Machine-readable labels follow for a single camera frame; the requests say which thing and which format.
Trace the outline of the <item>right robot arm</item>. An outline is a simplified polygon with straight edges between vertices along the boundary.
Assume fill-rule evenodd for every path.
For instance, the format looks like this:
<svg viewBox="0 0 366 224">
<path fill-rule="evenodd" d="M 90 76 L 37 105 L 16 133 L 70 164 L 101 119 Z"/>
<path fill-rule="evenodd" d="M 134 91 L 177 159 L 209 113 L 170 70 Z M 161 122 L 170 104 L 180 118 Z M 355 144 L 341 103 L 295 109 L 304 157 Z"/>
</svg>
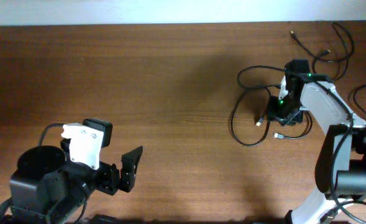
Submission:
<svg viewBox="0 0 366 224">
<path fill-rule="evenodd" d="M 300 123 L 305 112 L 325 134 L 314 175 L 316 188 L 284 223 L 331 223 L 339 212 L 366 206 L 366 121 L 339 96 L 327 75 L 312 73 L 307 60 L 294 59 L 283 68 L 280 93 L 267 106 L 270 121 Z"/>
</svg>

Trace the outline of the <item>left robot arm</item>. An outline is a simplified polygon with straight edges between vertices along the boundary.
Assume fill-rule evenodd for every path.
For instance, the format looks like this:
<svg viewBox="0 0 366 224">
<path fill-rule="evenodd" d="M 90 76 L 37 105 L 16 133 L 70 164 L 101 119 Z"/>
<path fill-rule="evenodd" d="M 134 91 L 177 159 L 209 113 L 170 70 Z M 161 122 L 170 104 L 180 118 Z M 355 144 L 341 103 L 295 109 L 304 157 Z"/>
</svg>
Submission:
<svg viewBox="0 0 366 224">
<path fill-rule="evenodd" d="M 78 208 L 86 208 L 96 190 L 130 192 L 143 150 L 139 146 L 123 154 L 121 169 L 104 162 L 95 169 L 73 162 L 59 147 L 29 149 L 9 181 L 11 197 L 0 204 L 0 223 L 66 223 Z"/>
</svg>

